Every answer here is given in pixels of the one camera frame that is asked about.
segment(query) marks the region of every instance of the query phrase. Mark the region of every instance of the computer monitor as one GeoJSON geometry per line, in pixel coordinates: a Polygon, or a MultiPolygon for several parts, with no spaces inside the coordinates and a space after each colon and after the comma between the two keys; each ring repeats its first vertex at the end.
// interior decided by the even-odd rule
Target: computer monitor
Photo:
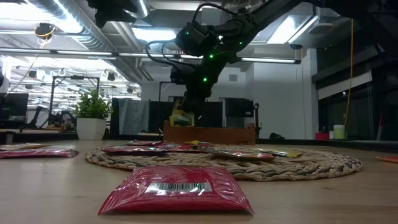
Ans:
{"type": "Polygon", "coordinates": [[[0,127],[18,128],[26,123],[28,93],[0,93],[0,127]]]}

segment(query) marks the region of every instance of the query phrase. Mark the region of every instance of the ceiling duct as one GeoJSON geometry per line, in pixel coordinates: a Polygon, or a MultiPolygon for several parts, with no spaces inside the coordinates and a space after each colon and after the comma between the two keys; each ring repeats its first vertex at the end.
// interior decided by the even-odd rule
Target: ceiling duct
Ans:
{"type": "MultiPolygon", "coordinates": [[[[38,9],[54,15],[60,20],[67,20],[72,16],[80,23],[83,30],[82,37],[74,37],[88,50],[93,51],[117,51],[116,47],[105,37],[105,35],[95,26],[95,23],[80,9],[74,0],[29,0],[38,9]]],[[[142,74],[123,58],[107,60],[113,64],[128,81],[140,83],[142,74]]]]}

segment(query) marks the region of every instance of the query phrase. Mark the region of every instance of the black cable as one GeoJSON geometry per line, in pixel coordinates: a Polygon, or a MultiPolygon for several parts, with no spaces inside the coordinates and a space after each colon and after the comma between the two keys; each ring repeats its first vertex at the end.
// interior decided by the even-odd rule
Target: black cable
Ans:
{"type": "Polygon", "coordinates": [[[205,3],[203,3],[203,4],[200,4],[200,5],[198,6],[198,8],[196,9],[196,11],[195,11],[195,13],[194,13],[194,15],[193,15],[193,18],[192,18],[192,22],[195,22],[195,20],[197,19],[197,15],[198,15],[198,13],[199,13],[199,10],[200,10],[203,6],[215,7],[216,9],[219,9],[219,10],[221,10],[221,11],[224,11],[224,12],[226,12],[226,13],[228,13],[228,14],[231,14],[231,15],[234,15],[234,16],[239,15],[238,13],[233,12],[233,11],[229,11],[228,9],[225,9],[225,8],[223,8],[223,7],[221,7],[221,6],[217,5],[217,4],[205,2],[205,3]]]}
{"type": "Polygon", "coordinates": [[[152,55],[149,53],[149,46],[150,46],[151,44],[156,44],[156,43],[167,43],[167,42],[169,42],[169,41],[170,41],[170,40],[154,40],[154,41],[151,41],[151,42],[149,42],[149,43],[145,46],[145,52],[146,52],[146,54],[148,55],[148,57],[149,57],[150,59],[152,59],[154,62],[163,63],[163,64],[166,64],[166,65],[171,65],[173,68],[179,70],[178,67],[177,67],[175,64],[173,64],[173,63],[171,63],[171,62],[166,62],[166,61],[164,61],[164,60],[156,59],[156,58],[152,57],[152,55]]]}
{"type": "Polygon", "coordinates": [[[179,62],[179,61],[176,61],[176,60],[171,60],[171,59],[166,57],[166,55],[164,54],[164,47],[166,46],[167,43],[170,43],[170,42],[173,42],[173,40],[169,40],[168,42],[165,42],[165,43],[162,44],[162,55],[163,55],[163,57],[166,58],[166,60],[168,60],[169,62],[178,63],[178,64],[181,64],[181,65],[187,65],[187,66],[190,66],[192,68],[195,68],[195,66],[190,64],[190,63],[179,62]]]}

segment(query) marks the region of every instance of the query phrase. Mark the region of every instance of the food packet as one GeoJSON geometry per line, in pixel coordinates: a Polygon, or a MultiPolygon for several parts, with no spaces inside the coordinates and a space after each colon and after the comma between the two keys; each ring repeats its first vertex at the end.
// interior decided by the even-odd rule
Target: food packet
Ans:
{"type": "Polygon", "coordinates": [[[0,158],[28,158],[28,157],[75,157],[79,152],[73,149],[43,147],[40,149],[23,149],[1,151],[0,158]]]}
{"type": "Polygon", "coordinates": [[[148,146],[108,146],[102,148],[102,151],[110,154],[125,154],[137,156],[165,153],[164,149],[148,146]]]}
{"type": "Polygon", "coordinates": [[[172,115],[169,116],[170,126],[188,126],[194,127],[195,125],[195,115],[192,112],[185,112],[178,109],[180,100],[176,100],[174,103],[172,115]]]}
{"type": "Polygon", "coordinates": [[[25,143],[25,144],[15,144],[15,145],[0,145],[0,151],[13,151],[22,149],[38,149],[41,147],[50,146],[48,144],[37,144],[37,143],[25,143]]]}
{"type": "Polygon", "coordinates": [[[235,159],[254,159],[268,161],[275,159],[272,154],[264,152],[239,152],[239,151],[211,151],[210,153],[217,156],[233,157],[235,159]]]}
{"type": "Polygon", "coordinates": [[[271,149],[268,148],[259,148],[261,152],[271,153],[274,156],[283,156],[283,157],[291,157],[296,158],[297,156],[301,156],[303,153],[294,149],[286,149],[286,148],[278,148],[273,147],[271,149]]]}
{"type": "Polygon", "coordinates": [[[135,169],[111,192],[98,214],[171,211],[253,213],[224,168],[153,166],[135,169]]]}
{"type": "Polygon", "coordinates": [[[156,146],[162,144],[162,141],[139,141],[133,140],[127,143],[128,146],[156,146]]]}
{"type": "Polygon", "coordinates": [[[205,145],[193,145],[193,144],[180,144],[173,142],[163,142],[156,147],[165,149],[167,152],[196,152],[206,153],[205,145]]]}

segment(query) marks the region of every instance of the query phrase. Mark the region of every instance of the green leaves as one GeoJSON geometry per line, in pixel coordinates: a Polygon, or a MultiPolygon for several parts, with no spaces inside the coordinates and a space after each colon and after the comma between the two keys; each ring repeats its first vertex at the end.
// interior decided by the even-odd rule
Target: green leaves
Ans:
{"type": "Polygon", "coordinates": [[[112,107],[110,102],[105,103],[104,90],[98,95],[96,90],[91,90],[89,93],[81,93],[80,100],[77,104],[75,114],[78,118],[98,118],[105,119],[111,114],[112,107]]]}

